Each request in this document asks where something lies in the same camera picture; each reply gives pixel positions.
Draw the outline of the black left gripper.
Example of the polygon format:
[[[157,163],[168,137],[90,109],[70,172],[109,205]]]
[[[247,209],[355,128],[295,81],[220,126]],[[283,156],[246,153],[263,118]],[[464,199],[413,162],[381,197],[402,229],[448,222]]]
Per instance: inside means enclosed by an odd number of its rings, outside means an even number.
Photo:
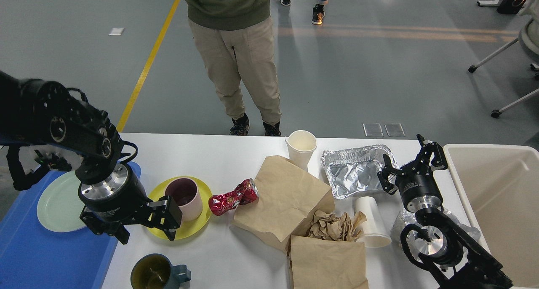
[[[85,204],[80,219],[95,235],[114,236],[127,244],[130,233],[124,225],[142,224],[159,229],[174,241],[183,213],[171,195],[149,201],[136,164],[116,164],[102,182],[80,184],[79,199]]]

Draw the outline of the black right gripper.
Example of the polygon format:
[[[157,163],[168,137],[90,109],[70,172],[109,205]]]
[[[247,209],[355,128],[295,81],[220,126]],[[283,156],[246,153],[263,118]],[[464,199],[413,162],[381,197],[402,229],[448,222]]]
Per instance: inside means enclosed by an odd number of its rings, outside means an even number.
[[[377,177],[383,191],[394,195],[399,191],[403,206],[408,212],[417,212],[424,208],[439,208],[443,197],[433,177],[433,171],[448,168],[443,147],[437,142],[426,140],[422,135],[416,135],[421,149],[416,155],[415,164],[408,163],[400,169],[395,168],[387,154],[382,158],[384,166]],[[389,180],[390,175],[397,176],[396,185]]]

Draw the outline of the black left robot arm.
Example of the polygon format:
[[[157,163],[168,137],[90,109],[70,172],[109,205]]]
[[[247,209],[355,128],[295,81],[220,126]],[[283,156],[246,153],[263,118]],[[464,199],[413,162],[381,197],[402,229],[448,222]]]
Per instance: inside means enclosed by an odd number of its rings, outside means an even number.
[[[28,190],[50,170],[72,169],[59,153],[37,153],[39,167],[26,173],[19,160],[21,147],[68,150],[82,159],[75,171],[84,204],[80,220],[94,234],[105,233],[126,244],[130,235],[125,226],[139,224],[175,240],[182,219],[179,206],[170,195],[157,201],[147,197],[128,164],[137,156],[137,146],[121,139],[108,113],[94,108],[80,89],[1,72],[0,129],[15,190]]]

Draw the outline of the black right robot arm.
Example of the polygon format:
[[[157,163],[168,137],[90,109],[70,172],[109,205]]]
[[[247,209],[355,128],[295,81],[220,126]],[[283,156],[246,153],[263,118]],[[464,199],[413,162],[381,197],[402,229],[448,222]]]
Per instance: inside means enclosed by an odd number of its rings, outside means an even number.
[[[383,190],[399,192],[403,207],[416,221],[404,226],[399,239],[408,260],[428,271],[441,289],[509,289],[512,280],[502,264],[443,212],[435,170],[447,169],[442,147],[416,136],[416,158],[395,168],[389,156],[377,176]]]

